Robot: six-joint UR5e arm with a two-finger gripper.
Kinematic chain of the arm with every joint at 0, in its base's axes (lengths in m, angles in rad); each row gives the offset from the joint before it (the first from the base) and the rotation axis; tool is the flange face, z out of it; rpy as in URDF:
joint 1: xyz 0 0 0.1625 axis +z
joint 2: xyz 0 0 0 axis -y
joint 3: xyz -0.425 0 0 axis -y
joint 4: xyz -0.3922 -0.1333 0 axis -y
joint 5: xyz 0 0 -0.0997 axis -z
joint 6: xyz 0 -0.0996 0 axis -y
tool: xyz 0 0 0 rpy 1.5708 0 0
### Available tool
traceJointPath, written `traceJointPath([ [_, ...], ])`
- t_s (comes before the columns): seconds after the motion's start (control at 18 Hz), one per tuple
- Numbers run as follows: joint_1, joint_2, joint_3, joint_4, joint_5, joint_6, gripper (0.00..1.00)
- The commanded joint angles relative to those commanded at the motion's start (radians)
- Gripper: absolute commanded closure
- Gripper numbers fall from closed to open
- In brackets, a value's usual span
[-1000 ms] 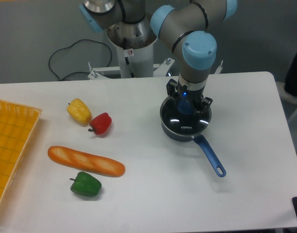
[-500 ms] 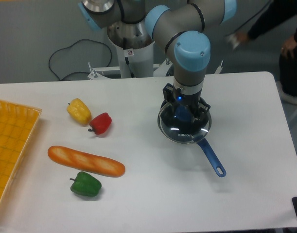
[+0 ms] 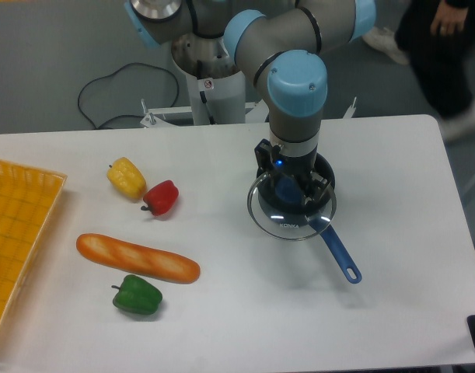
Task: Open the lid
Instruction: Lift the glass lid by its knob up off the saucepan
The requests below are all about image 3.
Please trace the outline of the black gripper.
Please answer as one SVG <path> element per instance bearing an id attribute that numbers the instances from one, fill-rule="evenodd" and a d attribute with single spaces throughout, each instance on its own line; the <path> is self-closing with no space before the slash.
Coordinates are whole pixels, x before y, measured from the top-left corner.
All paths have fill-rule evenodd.
<path id="1" fill-rule="evenodd" d="M 305 206 L 324 206 L 331 199 L 331 182 L 319 173 L 313 173 L 316 161 L 316 148 L 298 157 L 287 156 L 278 145 L 271 146 L 262 139 L 254 149 L 257 160 L 257 175 L 271 174 L 271 183 L 277 184 L 287 178 L 305 184 Z"/>

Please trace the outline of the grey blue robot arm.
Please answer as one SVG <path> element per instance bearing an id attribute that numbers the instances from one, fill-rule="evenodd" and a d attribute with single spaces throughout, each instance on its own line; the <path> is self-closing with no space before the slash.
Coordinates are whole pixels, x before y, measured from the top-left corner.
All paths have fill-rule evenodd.
<path id="1" fill-rule="evenodd" d="M 367 33 L 375 3 L 289 1 L 276 5 L 273 18 L 260 1 L 127 1 L 124 7 L 147 44 L 186 35 L 222 42 L 269 109 L 271 153 L 258 166 L 279 175 L 270 199 L 286 206 L 316 203 L 313 171 L 327 98 L 320 55 Z"/>

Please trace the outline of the person's hand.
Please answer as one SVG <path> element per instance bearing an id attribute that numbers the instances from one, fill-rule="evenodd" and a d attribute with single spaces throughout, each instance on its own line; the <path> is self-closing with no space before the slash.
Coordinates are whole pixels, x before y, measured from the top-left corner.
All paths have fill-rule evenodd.
<path id="1" fill-rule="evenodd" d="M 447 2 L 440 2 L 432 20 L 430 31 L 434 36 L 452 36 L 461 33 L 465 27 L 468 8 L 457 8 Z"/>

